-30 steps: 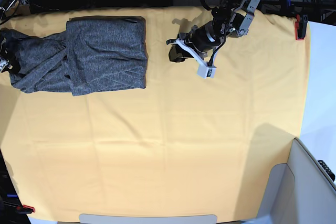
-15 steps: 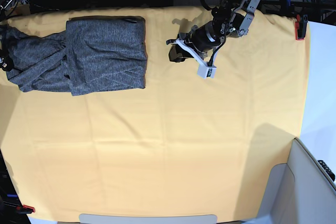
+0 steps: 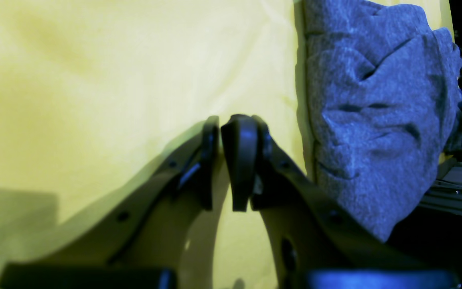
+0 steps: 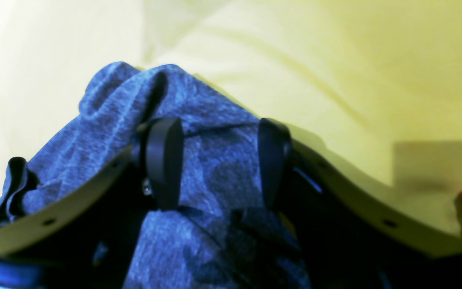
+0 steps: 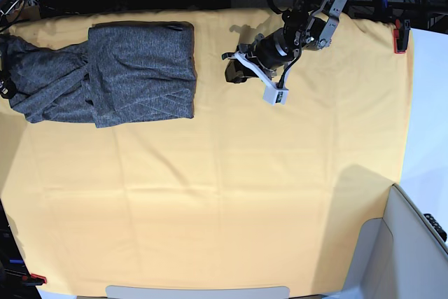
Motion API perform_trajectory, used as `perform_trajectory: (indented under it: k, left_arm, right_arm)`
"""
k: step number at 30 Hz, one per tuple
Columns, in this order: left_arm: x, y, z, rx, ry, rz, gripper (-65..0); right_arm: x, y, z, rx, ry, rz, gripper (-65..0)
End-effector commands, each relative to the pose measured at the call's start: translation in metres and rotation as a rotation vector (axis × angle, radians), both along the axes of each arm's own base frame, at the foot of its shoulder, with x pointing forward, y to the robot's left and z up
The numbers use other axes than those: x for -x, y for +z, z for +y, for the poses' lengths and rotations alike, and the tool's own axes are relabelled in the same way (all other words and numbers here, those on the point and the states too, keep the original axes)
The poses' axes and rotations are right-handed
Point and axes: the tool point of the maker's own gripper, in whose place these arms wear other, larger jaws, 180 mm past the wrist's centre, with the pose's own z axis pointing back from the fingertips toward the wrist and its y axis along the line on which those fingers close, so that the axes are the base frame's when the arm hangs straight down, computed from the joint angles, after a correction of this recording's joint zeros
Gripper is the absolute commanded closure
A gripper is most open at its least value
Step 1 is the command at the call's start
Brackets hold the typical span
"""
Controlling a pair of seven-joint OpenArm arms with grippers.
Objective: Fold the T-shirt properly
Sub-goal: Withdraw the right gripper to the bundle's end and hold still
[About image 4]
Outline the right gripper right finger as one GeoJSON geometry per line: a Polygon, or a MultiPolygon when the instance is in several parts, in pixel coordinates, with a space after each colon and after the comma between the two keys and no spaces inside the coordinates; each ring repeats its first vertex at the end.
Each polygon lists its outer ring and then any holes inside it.
{"type": "Polygon", "coordinates": [[[462,238],[365,193],[323,156],[263,118],[265,206],[296,236],[314,289],[462,289],[462,238]]]}

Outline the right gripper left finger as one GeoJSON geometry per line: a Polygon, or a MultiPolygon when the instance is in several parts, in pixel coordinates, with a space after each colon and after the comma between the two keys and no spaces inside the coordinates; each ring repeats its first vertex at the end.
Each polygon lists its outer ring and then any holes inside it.
{"type": "Polygon", "coordinates": [[[121,289],[149,212],[178,208],[179,118],[143,123],[92,179],[0,228],[0,289],[121,289]]]}

